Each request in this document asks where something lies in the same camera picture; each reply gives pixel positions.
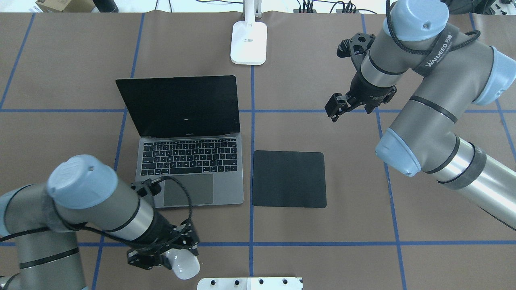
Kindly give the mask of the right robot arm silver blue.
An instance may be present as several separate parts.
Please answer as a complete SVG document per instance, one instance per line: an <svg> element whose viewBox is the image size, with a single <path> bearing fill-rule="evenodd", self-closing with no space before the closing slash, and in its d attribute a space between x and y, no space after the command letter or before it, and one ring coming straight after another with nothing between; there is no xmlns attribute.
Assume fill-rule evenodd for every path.
<svg viewBox="0 0 516 290"><path fill-rule="evenodd" d="M515 172L453 133L471 104L488 105L512 85L515 60L479 41L479 31L461 33L448 19L446 0L387 1L378 35L357 33L339 44L337 56L350 57L356 74L325 110L333 122L359 106L371 113L414 71L422 82L383 133L376 156L405 176L432 175L515 229Z"/></svg>

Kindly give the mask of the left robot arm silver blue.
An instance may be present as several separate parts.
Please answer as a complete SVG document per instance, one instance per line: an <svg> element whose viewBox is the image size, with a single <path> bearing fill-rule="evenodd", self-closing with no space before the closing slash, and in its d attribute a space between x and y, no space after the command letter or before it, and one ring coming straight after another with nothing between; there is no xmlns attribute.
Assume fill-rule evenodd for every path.
<svg viewBox="0 0 516 290"><path fill-rule="evenodd" d="M19 270L2 276L2 290L86 290L76 233L87 230L129 246L130 265L173 270L182 280L200 271L199 237L191 217L172 225L156 209L159 176L131 185L91 155L60 164L44 184L29 184L1 196L1 240L15 239Z"/></svg>

